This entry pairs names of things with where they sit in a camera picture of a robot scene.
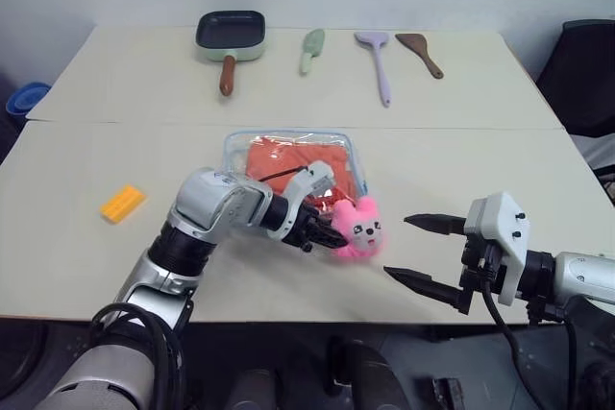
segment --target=purple spatula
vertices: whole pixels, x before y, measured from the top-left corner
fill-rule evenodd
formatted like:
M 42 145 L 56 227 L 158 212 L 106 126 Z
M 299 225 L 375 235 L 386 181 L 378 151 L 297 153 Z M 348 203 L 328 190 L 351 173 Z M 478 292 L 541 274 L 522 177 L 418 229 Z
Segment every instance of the purple spatula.
M 372 47 L 374 54 L 374 62 L 376 63 L 376 72 L 378 73 L 378 89 L 381 93 L 382 104 L 385 108 L 388 108 L 391 104 L 391 88 L 388 86 L 388 80 L 384 75 L 384 69 L 382 69 L 381 47 L 388 42 L 387 33 L 377 32 L 363 32 L 355 33 L 355 38 L 365 44 Z

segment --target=brown spatula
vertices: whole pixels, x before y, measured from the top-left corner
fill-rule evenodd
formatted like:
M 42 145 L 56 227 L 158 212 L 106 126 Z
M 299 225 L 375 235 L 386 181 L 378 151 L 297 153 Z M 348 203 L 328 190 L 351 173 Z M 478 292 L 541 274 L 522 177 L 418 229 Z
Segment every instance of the brown spatula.
M 416 53 L 425 66 L 429 69 L 435 79 L 442 79 L 444 73 L 433 62 L 430 55 L 427 53 L 427 39 L 422 34 L 396 34 L 395 37 L 403 43 L 403 45 L 414 53 Z

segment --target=green spatula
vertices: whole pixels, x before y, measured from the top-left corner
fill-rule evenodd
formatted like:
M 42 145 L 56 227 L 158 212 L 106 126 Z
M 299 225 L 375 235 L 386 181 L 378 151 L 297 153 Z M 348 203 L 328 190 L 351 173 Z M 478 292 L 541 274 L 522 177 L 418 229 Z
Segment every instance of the green spatula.
M 304 53 L 301 56 L 301 73 L 307 74 L 311 69 L 311 59 L 323 51 L 325 44 L 325 31 L 315 29 L 304 38 Z

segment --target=clear plastic bag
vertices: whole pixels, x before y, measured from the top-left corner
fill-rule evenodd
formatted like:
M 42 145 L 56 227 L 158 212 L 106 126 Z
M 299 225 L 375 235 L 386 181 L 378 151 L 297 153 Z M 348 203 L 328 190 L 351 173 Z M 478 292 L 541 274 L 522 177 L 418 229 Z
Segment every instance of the clear plastic bag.
M 341 199 L 353 203 L 367 194 L 367 185 L 358 166 L 355 147 L 343 133 L 300 132 L 293 130 L 235 132 L 224 142 L 223 168 L 265 181 L 282 194 L 292 178 L 293 169 L 308 166 L 315 160 L 327 162 L 333 169 L 335 187 L 320 197 L 307 201 L 321 213 L 332 211 Z M 290 171 L 286 175 L 267 179 Z

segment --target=stuffed animal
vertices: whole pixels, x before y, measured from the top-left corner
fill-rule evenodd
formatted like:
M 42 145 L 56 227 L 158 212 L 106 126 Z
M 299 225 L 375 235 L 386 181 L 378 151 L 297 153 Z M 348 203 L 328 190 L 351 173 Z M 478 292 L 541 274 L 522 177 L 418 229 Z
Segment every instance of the stuffed animal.
M 381 218 L 376 201 L 369 196 L 359 197 L 357 206 L 346 199 L 337 201 L 331 225 L 348 240 L 347 246 L 333 250 L 340 261 L 367 260 L 381 249 Z

